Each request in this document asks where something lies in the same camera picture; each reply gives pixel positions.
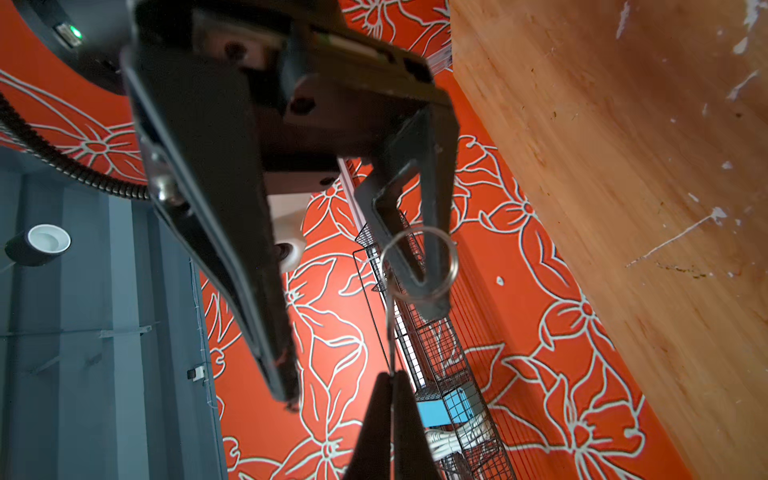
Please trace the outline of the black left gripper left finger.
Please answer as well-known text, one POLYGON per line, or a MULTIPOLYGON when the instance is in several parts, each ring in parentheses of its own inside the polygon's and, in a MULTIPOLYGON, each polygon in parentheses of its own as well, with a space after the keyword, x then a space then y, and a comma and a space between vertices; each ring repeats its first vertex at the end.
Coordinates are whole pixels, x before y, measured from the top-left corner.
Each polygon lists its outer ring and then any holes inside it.
POLYGON ((392 377, 382 372, 376 377, 344 480, 390 478, 391 416, 392 377))

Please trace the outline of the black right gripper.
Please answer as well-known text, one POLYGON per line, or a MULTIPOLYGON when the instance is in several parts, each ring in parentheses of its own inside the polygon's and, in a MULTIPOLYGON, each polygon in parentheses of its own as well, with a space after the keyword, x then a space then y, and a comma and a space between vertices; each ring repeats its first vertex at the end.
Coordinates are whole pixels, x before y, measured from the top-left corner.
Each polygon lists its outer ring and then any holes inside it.
POLYGON ((271 395, 300 395, 268 192, 338 158, 373 192, 450 186, 450 101, 427 61, 348 28, 332 1, 135 1, 121 55, 150 199, 224 295, 271 395))

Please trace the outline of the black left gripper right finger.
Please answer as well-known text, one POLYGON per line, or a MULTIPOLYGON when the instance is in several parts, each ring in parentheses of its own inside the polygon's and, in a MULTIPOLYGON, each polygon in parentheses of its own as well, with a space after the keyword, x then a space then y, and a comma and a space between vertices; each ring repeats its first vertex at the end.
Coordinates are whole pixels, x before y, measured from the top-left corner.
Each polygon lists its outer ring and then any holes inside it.
POLYGON ((394 478, 439 480, 408 375, 393 376, 394 478))

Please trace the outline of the black ceiling spotlight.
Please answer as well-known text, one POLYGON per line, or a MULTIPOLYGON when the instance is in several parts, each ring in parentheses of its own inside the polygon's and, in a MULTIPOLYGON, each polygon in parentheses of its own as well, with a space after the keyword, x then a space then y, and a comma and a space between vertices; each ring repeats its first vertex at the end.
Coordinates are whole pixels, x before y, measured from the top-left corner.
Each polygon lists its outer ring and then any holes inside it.
POLYGON ((71 236, 62 227, 38 224, 11 238, 4 251, 17 265, 39 267, 66 253, 71 244, 71 236))

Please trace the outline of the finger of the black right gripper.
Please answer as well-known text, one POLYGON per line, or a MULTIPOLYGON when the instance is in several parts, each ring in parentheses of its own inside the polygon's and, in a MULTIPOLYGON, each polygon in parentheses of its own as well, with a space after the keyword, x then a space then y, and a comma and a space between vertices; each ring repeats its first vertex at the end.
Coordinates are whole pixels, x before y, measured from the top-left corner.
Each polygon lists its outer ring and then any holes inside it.
MULTIPOLYGON (((393 132, 377 139, 361 156, 372 171, 356 189, 355 198, 369 229, 382 248, 409 225, 398 206, 407 185, 418 181, 419 225, 449 234, 457 164, 459 124, 451 106, 429 104, 405 119, 393 132)), ((429 259, 442 243, 427 236, 428 246, 416 254, 429 259)))

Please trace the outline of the small silver key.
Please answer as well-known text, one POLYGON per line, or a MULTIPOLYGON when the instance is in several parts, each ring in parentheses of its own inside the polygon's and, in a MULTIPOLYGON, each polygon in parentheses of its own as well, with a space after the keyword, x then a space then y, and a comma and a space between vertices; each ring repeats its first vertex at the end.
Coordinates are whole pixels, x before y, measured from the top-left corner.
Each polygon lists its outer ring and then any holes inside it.
POLYGON ((388 368, 394 375, 396 371, 396 316, 395 304, 402 301, 416 305, 426 314, 429 321, 445 318, 449 315, 450 290, 460 270, 460 260, 456 244, 450 235, 434 226, 417 225, 405 228, 395 234, 380 253, 382 263, 394 250, 395 257, 390 261, 393 276, 387 279, 387 297, 385 301, 388 368), (411 237, 421 234, 424 247, 428 246, 427 236, 434 236, 442 246, 427 260, 420 261, 410 247, 411 237))

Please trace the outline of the light blue box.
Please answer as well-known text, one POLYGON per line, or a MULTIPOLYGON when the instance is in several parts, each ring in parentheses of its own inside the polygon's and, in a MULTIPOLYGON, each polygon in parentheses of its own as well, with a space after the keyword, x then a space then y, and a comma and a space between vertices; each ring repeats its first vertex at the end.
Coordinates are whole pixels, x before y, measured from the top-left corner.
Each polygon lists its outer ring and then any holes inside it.
POLYGON ((416 401, 417 409, 425 428, 460 426, 482 411, 481 396, 472 387, 458 387, 435 399, 416 401))

